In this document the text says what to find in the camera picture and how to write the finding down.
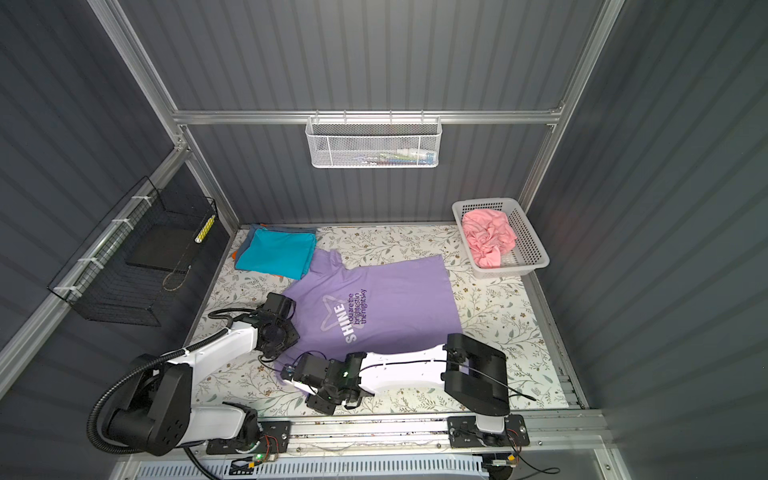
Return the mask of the purple printed t shirt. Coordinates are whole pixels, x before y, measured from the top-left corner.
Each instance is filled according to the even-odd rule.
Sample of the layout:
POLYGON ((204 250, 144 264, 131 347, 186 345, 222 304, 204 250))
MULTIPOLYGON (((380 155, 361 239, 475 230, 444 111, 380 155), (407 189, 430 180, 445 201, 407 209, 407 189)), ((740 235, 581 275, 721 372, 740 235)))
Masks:
POLYGON ((274 362, 319 352, 399 354, 446 342, 463 331, 442 256, 347 268, 337 250, 314 252, 309 272, 284 291, 296 302, 298 342, 274 362))

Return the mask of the white plastic laundry basket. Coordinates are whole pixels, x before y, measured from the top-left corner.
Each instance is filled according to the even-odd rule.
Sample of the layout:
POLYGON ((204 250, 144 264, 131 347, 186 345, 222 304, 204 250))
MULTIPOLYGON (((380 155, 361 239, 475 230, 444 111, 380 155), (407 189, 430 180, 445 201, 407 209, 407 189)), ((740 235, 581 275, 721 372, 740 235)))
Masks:
POLYGON ((452 205, 452 211, 459 228, 464 250, 467 253, 476 278, 523 276, 535 269, 544 268, 549 264, 550 259, 544 246, 516 200, 511 198, 484 198, 457 201, 452 205), (502 266, 499 268, 480 268, 472 259, 462 230, 461 221, 468 211, 474 209, 492 209, 504 212, 508 217, 510 226, 517 234, 515 248, 502 258, 502 266))

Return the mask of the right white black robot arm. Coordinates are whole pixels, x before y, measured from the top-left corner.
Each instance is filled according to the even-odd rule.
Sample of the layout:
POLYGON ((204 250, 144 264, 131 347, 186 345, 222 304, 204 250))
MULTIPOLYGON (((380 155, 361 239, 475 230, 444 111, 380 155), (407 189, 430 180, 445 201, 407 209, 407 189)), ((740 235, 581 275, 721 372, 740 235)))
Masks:
POLYGON ((362 400, 389 390, 441 390, 475 414, 483 434, 506 431, 510 414, 507 356, 464 334, 442 345, 400 353, 350 353, 343 360, 304 354, 280 371, 280 379, 308 394, 306 405, 323 415, 356 409, 362 400))

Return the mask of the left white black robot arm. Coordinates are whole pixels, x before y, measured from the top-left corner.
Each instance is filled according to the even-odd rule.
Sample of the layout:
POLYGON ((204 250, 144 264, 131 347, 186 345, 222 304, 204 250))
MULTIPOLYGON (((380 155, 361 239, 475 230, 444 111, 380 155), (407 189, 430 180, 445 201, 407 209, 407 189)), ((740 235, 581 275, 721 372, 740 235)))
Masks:
POLYGON ((86 431, 98 449, 114 454, 162 456, 210 440, 231 442, 245 452, 265 442, 257 412, 224 402, 196 406, 193 389, 232 360, 254 352, 272 362, 300 335, 292 323, 296 303, 270 293, 256 308, 228 307, 209 318, 224 321, 216 333, 160 356, 142 355, 97 400, 86 431))

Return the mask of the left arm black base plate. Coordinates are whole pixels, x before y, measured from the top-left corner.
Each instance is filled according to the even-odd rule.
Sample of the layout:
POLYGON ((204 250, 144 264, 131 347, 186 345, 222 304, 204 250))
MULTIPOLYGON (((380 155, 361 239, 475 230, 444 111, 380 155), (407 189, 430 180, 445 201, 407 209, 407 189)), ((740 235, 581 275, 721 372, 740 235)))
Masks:
POLYGON ((291 423, 288 421, 247 422, 231 439, 213 439, 207 443, 208 455, 277 455, 287 451, 291 423))

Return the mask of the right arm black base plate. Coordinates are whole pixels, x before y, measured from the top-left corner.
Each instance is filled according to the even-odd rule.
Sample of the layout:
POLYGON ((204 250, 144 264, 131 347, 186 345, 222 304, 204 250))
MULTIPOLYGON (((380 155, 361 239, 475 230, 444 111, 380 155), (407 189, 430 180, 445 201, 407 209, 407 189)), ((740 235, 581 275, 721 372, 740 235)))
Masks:
POLYGON ((528 429, 521 415, 451 416, 447 418, 447 427, 452 448, 517 448, 530 444, 528 429))

